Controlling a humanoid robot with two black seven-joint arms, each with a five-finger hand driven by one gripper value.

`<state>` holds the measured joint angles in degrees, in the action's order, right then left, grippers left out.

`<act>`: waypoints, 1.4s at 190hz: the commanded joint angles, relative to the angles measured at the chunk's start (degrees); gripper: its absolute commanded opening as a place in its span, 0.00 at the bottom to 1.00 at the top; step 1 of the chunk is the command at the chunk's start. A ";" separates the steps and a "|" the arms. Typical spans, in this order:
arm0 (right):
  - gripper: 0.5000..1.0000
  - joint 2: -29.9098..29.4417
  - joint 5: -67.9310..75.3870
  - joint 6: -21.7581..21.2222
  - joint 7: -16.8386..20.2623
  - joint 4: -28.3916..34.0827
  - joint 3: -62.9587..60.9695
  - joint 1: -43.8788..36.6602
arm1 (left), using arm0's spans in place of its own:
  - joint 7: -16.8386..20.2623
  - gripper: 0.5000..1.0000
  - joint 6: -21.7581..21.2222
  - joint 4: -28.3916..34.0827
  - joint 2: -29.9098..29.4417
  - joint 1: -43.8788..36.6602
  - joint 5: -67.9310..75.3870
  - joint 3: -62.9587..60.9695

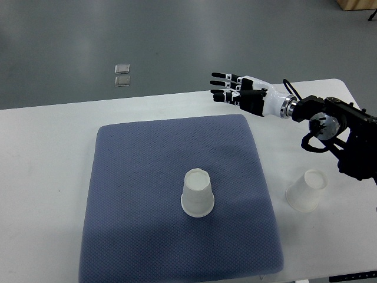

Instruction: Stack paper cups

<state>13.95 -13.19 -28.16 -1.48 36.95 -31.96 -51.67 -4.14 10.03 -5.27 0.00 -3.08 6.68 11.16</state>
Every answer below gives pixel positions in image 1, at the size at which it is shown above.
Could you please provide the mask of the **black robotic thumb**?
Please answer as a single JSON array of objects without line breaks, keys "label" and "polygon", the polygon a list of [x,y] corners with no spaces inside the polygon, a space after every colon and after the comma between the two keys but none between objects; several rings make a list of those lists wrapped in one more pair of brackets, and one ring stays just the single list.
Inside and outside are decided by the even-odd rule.
[{"label": "black robotic thumb", "polygon": [[264,90],[243,90],[240,91],[239,107],[241,110],[256,116],[263,117]]}]

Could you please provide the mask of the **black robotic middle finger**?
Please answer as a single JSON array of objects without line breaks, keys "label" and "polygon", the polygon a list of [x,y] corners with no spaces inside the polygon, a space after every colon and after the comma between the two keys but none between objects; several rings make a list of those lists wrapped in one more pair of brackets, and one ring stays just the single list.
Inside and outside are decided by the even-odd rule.
[{"label": "black robotic middle finger", "polygon": [[224,87],[224,88],[229,88],[232,90],[240,90],[242,88],[241,84],[238,83],[237,81],[218,81],[218,80],[211,80],[210,81],[211,85],[219,86],[219,87]]}]

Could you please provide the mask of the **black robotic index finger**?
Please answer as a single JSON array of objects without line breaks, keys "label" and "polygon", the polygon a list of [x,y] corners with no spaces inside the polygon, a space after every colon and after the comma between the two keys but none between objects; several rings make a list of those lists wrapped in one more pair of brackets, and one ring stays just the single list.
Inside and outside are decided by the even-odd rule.
[{"label": "black robotic index finger", "polygon": [[234,75],[234,74],[228,74],[228,73],[213,72],[211,74],[211,76],[214,77],[214,78],[230,81],[230,82],[233,82],[233,83],[241,83],[241,81],[242,81],[242,76],[238,76],[238,75]]}]

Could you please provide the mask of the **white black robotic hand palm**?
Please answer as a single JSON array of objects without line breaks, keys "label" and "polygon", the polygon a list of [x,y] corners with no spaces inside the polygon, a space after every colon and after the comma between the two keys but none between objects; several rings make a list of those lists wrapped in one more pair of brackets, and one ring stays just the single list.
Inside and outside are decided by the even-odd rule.
[{"label": "white black robotic hand palm", "polygon": [[241,81],[242,88],[237,91],[243,90],[264,90],[266,96],[264,98],[263,117],[274,115],[280,118],[288,118],[288,106],[290,104],[290,94],[278,91],[274,85],[267,83],[263,80],[243,76]]}]

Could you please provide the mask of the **black robotic little finger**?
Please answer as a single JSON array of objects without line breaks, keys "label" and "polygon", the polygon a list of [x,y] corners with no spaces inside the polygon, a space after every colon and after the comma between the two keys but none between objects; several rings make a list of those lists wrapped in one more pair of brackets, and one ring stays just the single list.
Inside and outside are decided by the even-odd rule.
[{"label": "black robotic little finger", "polygon": [[229,104],[240,103],[240,93],[236,91],[220,91],[213,93],[213,101]]}]

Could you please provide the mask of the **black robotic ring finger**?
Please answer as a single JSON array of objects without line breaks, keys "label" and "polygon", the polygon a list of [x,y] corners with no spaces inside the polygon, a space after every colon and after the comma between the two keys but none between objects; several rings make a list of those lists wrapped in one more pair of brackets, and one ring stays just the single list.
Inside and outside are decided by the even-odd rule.
[{"label": "black robotic ring finger", "polygon": [[212,94],[231,94],[231,95],[239,95],[240,92],[237,90],[233,89],[226,89],[226,90],[220,90],[220,89],[215,89],[215,90],[210,90]]}]

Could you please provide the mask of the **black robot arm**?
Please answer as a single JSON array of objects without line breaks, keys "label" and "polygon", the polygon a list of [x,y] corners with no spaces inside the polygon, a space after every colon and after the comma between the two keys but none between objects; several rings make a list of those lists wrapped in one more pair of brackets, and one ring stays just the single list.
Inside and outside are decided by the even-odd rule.
[{"label": "black robot arm", "polygon": [[255,116],[274,115],[295,122],[307,120],[309,132],[301,147],[313,153],[331,152],[338,170],[357,180],[376,179],[376,117],[336,97],[303,98],[287,80],[285,92],[251,76],[212,73],[213,100],[238,106]]}]

